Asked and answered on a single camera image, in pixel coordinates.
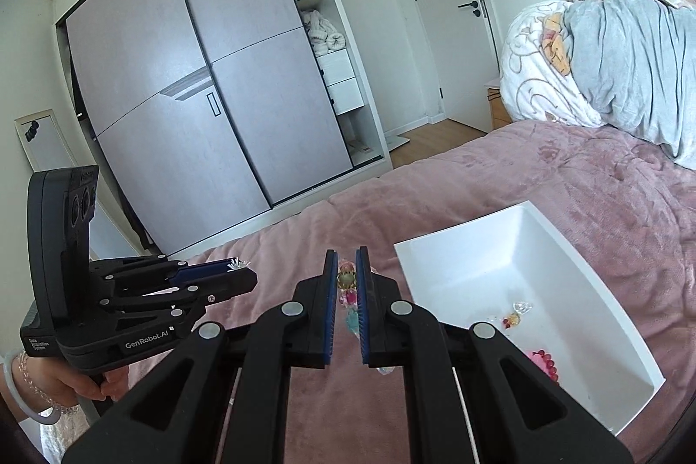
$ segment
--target white drawer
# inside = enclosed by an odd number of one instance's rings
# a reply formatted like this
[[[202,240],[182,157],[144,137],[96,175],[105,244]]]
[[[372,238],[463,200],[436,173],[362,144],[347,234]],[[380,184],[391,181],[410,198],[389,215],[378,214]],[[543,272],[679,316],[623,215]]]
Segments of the white drawer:
[[[363,96],[355,77],[329,85],[326,89],[331,97],[333,112],[337,115],[363,106]]]
[[[327,87],[355,77],[353,66],[350,65],[350,59],[346,50],[319,56],[317,63],[319,64],[319,69],[321,69],[322,76],[324,76],[324,84]]]

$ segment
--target wooden floor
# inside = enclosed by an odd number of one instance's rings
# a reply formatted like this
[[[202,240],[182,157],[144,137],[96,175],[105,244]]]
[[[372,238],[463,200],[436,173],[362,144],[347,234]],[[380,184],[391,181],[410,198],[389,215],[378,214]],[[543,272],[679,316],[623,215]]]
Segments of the wooden floor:
[[[485,136],[486,133],[464,124],[446,119],[435,124],[426,124],[402,134],[411,141],[391,152],[394,167],[429,158],[457,148],[465,142]]]

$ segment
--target bed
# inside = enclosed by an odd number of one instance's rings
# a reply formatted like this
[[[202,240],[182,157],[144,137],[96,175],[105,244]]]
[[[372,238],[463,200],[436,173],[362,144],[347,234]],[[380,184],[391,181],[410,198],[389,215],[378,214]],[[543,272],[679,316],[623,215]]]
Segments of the bed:
[[[367,245],[373,267],[410,297],[393,245],[530,200],[597,271],[667,378],[620,435],[636,462],[666,440],[696,388],[696,173],[612,127],[521,121],[330,197],[193,262],[237,256],[258,286],[209,307],[226,327],[248,324],[321,272],[327,248],[351,259]],[[402,377],[361,365],[337,306],[328,370],[294,370],[285,462],[407,463]],[[570,324],[582,308],[568,305]],[[157,362],[135,364],[133,381]]]

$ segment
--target black device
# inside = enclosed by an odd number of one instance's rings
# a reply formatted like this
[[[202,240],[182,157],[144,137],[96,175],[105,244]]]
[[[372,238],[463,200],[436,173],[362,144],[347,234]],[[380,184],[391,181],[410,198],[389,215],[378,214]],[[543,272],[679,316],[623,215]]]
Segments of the black device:
[[[174,348],[207,305],[257,282],[237,259],[198,266],[164,256],[90,261],[98,175],[97,166],[32,175],[27,236],[35,301],[20,329],[30,356],[62,357],[95,377]]]
[[[330,361],[337,264],[328,250],[321,276],[299,282],[292,301],[252,325],[201,325],[68,449],[64,464],[282,463],[291,367]],[[366,248],[356,267],[363,362],[402,367],[412,464],[633,462],[492,325],[444,325],[403,301],[394,280],[371,272]]]

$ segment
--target hand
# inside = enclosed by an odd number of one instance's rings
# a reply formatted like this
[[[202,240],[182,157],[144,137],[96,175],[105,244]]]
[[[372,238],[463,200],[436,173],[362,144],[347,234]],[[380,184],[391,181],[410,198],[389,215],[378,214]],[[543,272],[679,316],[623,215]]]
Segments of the hand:
[[[91,377],[80,374],[67,362],[57,358],[29,357],[27,372],[36,387],[51,400],[65,407],[76,406],[78,395],[94,401],[103,401],[110,396],[117,401],[128,390],[128,367],[106,372],[104,374],[106,379],[101,387],[95,384]],[[23,377],[15,374],[15,383],[23,383]],[[30,399],[22,396],[30,406],[33,405]]]

